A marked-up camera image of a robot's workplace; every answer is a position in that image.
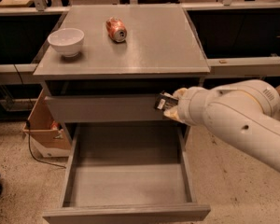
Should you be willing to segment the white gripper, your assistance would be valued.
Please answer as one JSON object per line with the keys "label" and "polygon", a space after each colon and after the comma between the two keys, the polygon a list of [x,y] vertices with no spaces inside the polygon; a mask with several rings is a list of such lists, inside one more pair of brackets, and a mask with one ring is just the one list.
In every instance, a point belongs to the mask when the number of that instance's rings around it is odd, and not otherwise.
{"label": "white gripper", "polygon": [[179,99],[178,106],[163,112],[166,118],[182,122],[188,126],[210,124],[206,108],[214,95],[210,90],[201,87],[180,88],[173,93]]}

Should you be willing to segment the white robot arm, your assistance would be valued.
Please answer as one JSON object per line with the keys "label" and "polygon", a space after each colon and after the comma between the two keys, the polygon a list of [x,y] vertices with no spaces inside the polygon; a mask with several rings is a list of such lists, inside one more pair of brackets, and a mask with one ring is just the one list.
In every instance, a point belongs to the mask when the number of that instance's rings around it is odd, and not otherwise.
{"label": "white robot arm", "polygon": [[164,116],[188,126],[202,125],[222,141],[280,173],[280,110],[277,90],[262,80],[247,80],[207,90],[175,92],[177,105]]}

